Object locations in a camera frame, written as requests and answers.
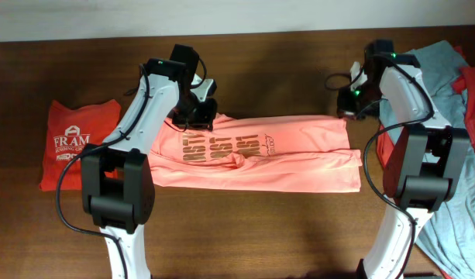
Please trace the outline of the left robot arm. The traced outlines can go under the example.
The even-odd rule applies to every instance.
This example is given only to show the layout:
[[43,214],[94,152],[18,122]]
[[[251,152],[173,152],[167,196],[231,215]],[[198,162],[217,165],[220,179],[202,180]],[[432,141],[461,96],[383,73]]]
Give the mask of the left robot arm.
[[81,158],[82,201],[105,238],[114,278],[149,278],[144,226],[155,200],[148,153],[167,119],[172,127],[211,130],[216,83],[196,74],[204,63],[191,46],[177,44],[167,60],[139,68],[133,102],[114,131]]

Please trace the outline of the pink printed t-shirt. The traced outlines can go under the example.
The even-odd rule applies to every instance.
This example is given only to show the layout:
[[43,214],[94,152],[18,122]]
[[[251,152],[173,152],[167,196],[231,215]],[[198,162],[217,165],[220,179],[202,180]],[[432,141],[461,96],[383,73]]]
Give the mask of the pink printed t-shirt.
[[219,114],[212,131],[165,125],[148,154],[162,187],[298,193],[361,188],[359,150],[346,121],[327,115],[233,119]]

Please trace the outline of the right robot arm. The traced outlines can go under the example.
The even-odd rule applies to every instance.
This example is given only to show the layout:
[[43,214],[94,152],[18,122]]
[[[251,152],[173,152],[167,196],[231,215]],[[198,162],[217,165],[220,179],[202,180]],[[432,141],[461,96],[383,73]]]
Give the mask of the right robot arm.
[[355,63],[347,77],[349,83],[337,90],[338,116],[361,119],[380,112],[388,102],[397,121],[368,143],[391,130],[401,132],[384,166],[383,188],[372,189],[387,207],[356,276],[402,278],[423,226],[456,192],[470,138],[437,109],[417,57],[396,53],[390,40],[367,44],[364,62]]

